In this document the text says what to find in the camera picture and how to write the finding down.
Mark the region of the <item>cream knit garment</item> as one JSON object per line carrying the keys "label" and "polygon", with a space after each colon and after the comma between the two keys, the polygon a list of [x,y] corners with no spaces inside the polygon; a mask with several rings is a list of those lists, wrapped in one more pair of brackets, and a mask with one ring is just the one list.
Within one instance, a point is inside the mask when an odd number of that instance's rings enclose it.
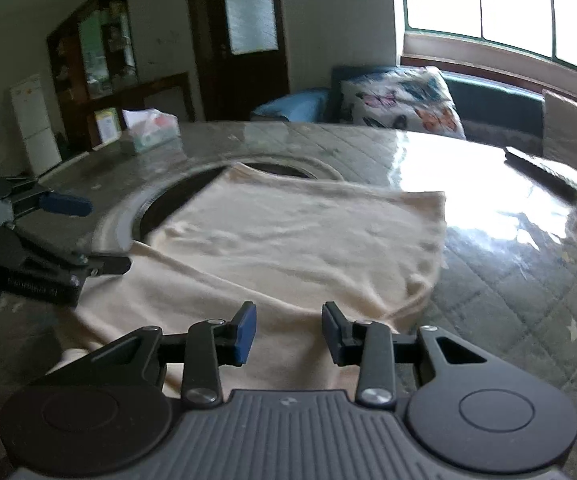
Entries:
{"label": "cream knit garment", "polygon": [[256,337],[244,366],[223,367],[224,390],[353,391],[358,372],[333,363],[321,308],[409,330],[441,272],[445,203],[236,165],[134,243],[126,274],[87,283],[60,317],[63,362],[142,326],[177,334],[231,318],[250,301]]}

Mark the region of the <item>white refrigerator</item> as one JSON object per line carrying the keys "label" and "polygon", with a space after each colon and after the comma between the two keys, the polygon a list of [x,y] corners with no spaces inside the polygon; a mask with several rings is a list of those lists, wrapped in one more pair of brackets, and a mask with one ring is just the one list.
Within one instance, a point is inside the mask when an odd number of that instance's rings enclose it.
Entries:
{"label": "white refrigerator", "polygon": [[10,92],[30,170],[35,176],[41,176],[58,166],[62,156],[51,127],[40,77],[29,76]]}

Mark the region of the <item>tissue box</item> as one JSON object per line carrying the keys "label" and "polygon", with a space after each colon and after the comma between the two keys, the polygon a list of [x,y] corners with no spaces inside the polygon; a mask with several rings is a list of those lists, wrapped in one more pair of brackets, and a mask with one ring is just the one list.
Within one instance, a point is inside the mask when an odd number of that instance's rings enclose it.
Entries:
{"label": "tissue box", "polygon": [[129,155],[141,154],[180,136],[178,118],[157,108],[123,110],[122,118],[126,129],[121,133],[119,145]]}

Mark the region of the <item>black round induction cooktop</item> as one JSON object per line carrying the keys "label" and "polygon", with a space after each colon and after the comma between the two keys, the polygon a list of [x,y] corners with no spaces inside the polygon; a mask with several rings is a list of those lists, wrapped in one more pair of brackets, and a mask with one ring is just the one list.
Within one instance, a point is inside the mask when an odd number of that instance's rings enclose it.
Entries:
{"label": "black round induction cooktop", "polygon": [[[162,191],[143,202],[132,222],[132,238],[144,242],[148,234],[163,224],[168,217],[192,200],[195,195],[202,192],[204,188],[207,188],[212,181],[220,177],[234,164],[235,160],[230,160],[229,165],[195,171],[190,177],[183,177],[181,180],[167,185]],[[241,164],[281,177],[317,179],[317,176],[309,170],[298,169],[289,164],[282,164],[282,162],[244,162],[241,160]]]}

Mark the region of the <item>dark wooden display cabinet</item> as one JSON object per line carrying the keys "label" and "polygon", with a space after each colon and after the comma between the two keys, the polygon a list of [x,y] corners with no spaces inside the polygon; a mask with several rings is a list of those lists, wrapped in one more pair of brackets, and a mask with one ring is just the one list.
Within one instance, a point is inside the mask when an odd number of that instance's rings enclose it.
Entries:
{"label": "dark wooden display cabinet", "polygon": [[182,122],[197,118],[187,73],[140,78],[128,0],[87,0],[46,46],[63,121],[57,147],[67,159],[117,139],[127,128],[126,110],[152,104]]}

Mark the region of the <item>black remote control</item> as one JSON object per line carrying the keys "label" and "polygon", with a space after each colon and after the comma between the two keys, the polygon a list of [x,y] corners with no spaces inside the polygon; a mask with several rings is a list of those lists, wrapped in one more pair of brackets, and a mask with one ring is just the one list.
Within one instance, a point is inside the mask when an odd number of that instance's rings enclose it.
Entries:
{"label": "black remote control", "polygon": [[506,146],[505,162],[520,171],[521,174],[537,182],[551,193],[566,200],[570,204],[577,203],[577,184],[571,179],[562,176],[543,162],[533,156],[528,155],[513,146]]}

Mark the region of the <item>blue sofa cushion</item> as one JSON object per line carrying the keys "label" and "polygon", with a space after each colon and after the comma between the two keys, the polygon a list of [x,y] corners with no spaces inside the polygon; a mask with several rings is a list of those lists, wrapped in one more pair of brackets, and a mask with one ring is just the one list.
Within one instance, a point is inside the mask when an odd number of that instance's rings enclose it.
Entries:
{"label": "blue sofa cushion", "polygon": [[250,119],[260,122],[320,122],[325,116],[329,90],[314,88],[282,96],[253,110]]}

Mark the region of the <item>butterfly print pillow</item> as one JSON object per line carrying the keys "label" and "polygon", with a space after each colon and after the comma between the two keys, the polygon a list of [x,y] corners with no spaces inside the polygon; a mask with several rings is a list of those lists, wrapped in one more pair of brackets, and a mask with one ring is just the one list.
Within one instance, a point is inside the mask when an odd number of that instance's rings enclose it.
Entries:
{"label": "butterfly print pillow", "polygon": [[436,67],[394,68],[341,83],[341,121],[357,126],[465,138],[445,79]]}

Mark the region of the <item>teal sofa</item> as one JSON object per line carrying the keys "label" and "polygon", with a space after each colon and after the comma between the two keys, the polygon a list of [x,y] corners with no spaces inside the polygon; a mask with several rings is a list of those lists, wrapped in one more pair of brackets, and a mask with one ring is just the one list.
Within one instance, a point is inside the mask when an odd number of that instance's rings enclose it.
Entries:
{"label": "teal sofa", "polygon": [[577,165],[577,102],[435,66],[336,66],[327,88],[283,96],[252,116],[432,133]]}

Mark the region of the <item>dark wooden door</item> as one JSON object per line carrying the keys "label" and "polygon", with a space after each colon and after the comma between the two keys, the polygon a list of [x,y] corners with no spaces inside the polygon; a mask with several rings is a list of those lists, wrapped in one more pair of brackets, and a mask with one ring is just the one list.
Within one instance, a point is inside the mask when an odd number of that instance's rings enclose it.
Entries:
{"label": "dark wooden door", "polygon": [[208,122],[246,120],[290,91],[281,0],[188,0]]}

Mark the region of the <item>white plain pillow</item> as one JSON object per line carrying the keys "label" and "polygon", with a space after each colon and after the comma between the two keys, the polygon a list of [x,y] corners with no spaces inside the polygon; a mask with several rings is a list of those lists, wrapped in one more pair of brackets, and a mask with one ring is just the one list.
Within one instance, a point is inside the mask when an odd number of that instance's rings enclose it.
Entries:
{"label": "white plain pillow", "polygon": [[577,102],[543,92],[543,156],[577,170]]}

